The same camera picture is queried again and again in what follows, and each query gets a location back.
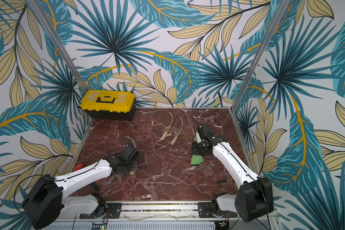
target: red marble surface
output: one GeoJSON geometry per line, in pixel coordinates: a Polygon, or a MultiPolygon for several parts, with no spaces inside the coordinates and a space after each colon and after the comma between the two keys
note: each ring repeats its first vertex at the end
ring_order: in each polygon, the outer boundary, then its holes
{"type": "MultiPolygon", "coordinates": [[[[227,192],[236,194],[238,189],[233,182],[219,185],[218,180],[232,180],[230,174],[218,160],[207,160],[193,170],[191,162],[191,142],[194,140],[198,123],[211,124],[212,131],[222,133],[233,150],[245,161],[236,130],[228,109],[155,109],[139,108],[133,121],[95,120],[77,163],[86,166],[96,162],[104,153],[119,153],[130,136],[131,127],[136,127],[135,142],[140,152],[138,171],[135,175],[122,178],[113,175],[96,182],[98,193],[106,201],[112,200],[210,200],[214,194],[227,192]],[[174,123],[165,140],[160,140],[170,123],[170,111],[174,123]],[[175,145],[170,145],[184,121],[184,130],[175,145]]],[[[74,196],[85,196],[95,192],[86,186],[74,196]]]]}

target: wooden handle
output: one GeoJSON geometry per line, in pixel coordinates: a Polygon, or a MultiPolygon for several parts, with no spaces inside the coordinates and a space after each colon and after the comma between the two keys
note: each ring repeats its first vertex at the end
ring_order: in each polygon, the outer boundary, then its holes
{"type": "Polygon", "coordinates": [[[166,128],[166,131],[164,132],[164,134],[162,135],[160,140],[165,140],[165,137],[167,136],[168,132],[170,131],[170,128],[171,128],[171,126],[168,126],[166,128]]]}
{"type": "Polygon", "coordinates": [[[176,140],[178,139],[179,135],[181,134],[181,130],[178,131],[178,133],[175,135],[174,139],[171,141],[171,145],[174,145],[176,140]]]}
{"type": "Polygon", "coordinates": [[[162,137],[161,137],[161,140],[165,140],[165,137],[166,137],[167,133],[168,133],[168,131],[165,131],[165,132],[164,132],[164,134],[163,134],[162,137]]]}

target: tropical leaf wallpaper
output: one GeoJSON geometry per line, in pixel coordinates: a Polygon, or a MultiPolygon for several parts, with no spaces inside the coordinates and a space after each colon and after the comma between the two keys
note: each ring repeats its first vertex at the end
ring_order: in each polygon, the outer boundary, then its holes
{"type": "MultiPolygon", "coordinates": [[[[42,1],[63,43],[73,1],[42,1]]],[[[68,67],[23,0],[0,0],[0,229],[30,229],[21,202],[39,176],[68,172],[89,118],[68,67]]]]}
{"type": "Polygon", "coordinates": [[[291,0],[238,100],[282,227],[345,230],[345,0],[291,0]]]}

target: toolbox lid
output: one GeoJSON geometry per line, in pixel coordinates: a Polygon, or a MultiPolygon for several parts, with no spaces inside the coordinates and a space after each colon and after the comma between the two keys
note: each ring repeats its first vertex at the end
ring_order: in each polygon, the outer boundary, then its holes
{"type": "Polygon", "coordinates": [[[80,107],[83,110],[127,113],[132,108],[134,99],[134,94],[130,92],[89,90],[83,97],[80,107]]]}

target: yellow toolbox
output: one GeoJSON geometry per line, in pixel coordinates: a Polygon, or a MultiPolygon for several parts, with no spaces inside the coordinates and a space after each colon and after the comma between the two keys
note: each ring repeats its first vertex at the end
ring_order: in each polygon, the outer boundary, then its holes
{"type": "Polygon", "coordinates": [[[135,96],[130,92],[89,90],[80,107],[92,118],[132,120],[135,96]]]}

